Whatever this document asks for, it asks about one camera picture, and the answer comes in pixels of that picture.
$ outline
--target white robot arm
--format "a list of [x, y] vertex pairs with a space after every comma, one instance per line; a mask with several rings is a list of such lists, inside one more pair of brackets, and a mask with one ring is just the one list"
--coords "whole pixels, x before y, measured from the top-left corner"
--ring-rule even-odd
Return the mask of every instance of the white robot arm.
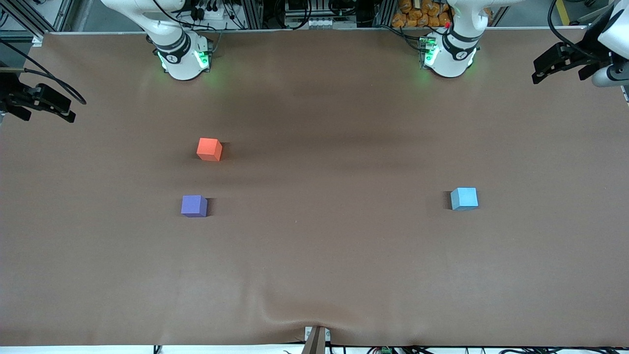
[[449, 0], [454, 10], [452, 25], [428, 35], [432, 40], [424, 65], [443, 77], [457, 77], [472, 65], [476, 44], [487, 28], [484, 8], [509, 6], [524, 0]]
[[577, 66], [579, 78], [592, 77], [597, 87], [629, 84], [629, 0], [620, 0], [601, 14], [586, 30], [583, 39], [574, 44], [557, 35], [562, 42], [550, 47], [533, 64], [533, 83], [548, 75]]
[[194, 31], [184, 31], [181, 24], [172, 20], [154, 20], [147, 13], [172, 12], [181, 9], [185, 0], [102, 0], [115, 10], [142, 27], [157, 47], [162, 66], [177, 80], [194, 79], [203, 71], [209, 71], [211, 42]]

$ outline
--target blue cube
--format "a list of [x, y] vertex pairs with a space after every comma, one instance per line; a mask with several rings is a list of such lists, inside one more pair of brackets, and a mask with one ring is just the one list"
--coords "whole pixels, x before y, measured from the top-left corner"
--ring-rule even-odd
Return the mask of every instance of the blue cube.
[[181, 214], [187, 217], [208, 216], [208, 200], [202, 195], [184, 195], [181, 202]]
[[476, 188], [458, 187], [450, 193], [452, 199], [452, 210], [472, 210], [478, 207]]

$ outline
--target brown paper sheet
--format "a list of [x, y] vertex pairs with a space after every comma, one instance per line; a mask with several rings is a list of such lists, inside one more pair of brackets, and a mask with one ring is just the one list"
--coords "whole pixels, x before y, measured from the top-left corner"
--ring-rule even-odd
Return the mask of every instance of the brown paper sheet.
[[[629, 345], [629, 110], [576, 72], [534, 86], [555, 42], [488, 31], [448, 80], [383, 31], [229, 34], [177, 82], [142, 35], [46, 36], [34, 57], [88, 105], [4, 120], [0, 344], [321, 324], [346, 345]], [[479, 209], [448, 209], [458, 186]], [[179, 215], [197, 193], [212, 216]]]

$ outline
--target purple cube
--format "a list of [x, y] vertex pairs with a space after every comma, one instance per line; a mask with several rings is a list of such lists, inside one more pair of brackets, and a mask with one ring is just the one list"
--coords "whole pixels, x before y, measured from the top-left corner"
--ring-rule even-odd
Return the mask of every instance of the purple cube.
[[181, 214], [187, 217], [208, 216], [208, 200], [202, 195], [184, 195], [181, 202]]

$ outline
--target green led light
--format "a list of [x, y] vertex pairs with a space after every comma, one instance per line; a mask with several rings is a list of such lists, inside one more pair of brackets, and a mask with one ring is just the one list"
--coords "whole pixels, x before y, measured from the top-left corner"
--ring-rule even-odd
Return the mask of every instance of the green led light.
[[201, 66], [203, 69], [209, 66], [209, 59], [206, 52], [197, 52], [195, 50], [194, 56], [197, 58], [197, 61], [199, 62], [199, 66]]
[[434, 64], [437, 54], [439, 54], [439, 46], [434, 45], [432, 49], [428, 51], [428, 53], [426, 53], [426, 59], [424, 60], [424, 63], [428, 66]]
[[166, 63], [164, 62], [164, 57], [162, 57], [162, 54], [160, 52], [157, 52], [157, 57], [159, 57], [159, 61], [162, 62], [162, 67], [164, 68], [164, 70], [167, 70]]
[[467, 66], [472, 65], [473, 61], [474, 61], [474, 54], [476, 54], [476, 49], [474, 49], [472, 51], [472, 53], [470, 53], [470, 61], [467, 62]]

